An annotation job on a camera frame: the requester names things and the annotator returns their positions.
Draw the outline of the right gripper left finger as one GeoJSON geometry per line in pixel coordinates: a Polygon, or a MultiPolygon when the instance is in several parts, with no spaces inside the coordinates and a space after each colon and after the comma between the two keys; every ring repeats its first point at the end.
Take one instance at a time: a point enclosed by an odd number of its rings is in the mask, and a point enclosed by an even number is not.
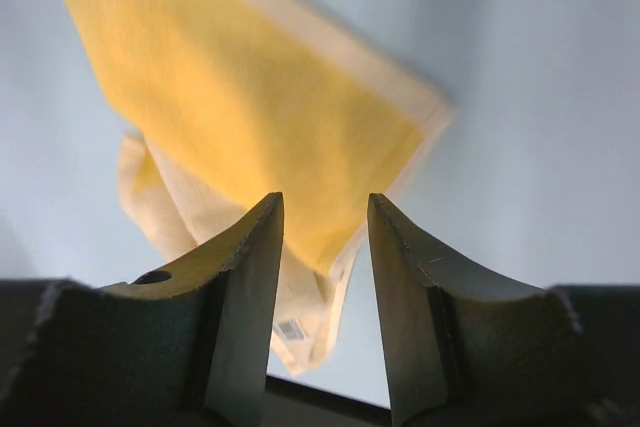
{"type": "Polygon", "coordinates": [[[1,284],[5,426],[256,426],[284,199],[132,283],[1,284]]]}

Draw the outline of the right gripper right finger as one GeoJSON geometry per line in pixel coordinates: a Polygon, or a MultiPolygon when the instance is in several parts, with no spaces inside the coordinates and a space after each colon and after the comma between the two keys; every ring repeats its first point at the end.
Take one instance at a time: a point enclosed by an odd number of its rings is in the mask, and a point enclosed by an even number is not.
{"type": "Polygon", "coordinates": [[[394,425],[638,424],[637,286],[516,281],[381,194],[367,218],[394,425]]]}

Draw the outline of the yellow cream towel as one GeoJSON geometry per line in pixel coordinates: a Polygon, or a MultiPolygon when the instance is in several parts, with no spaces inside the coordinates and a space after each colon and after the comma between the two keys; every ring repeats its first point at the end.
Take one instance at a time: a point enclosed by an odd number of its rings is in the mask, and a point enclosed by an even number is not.
{"type": "Polygon", "coordinates": [[[272,349],[333,350],[373,193],[395,196],[445,130],[431,82],[302,0],[65,0],[121,145],[124,210],[168,258],[263,196],[285,203],[272,349]]]}

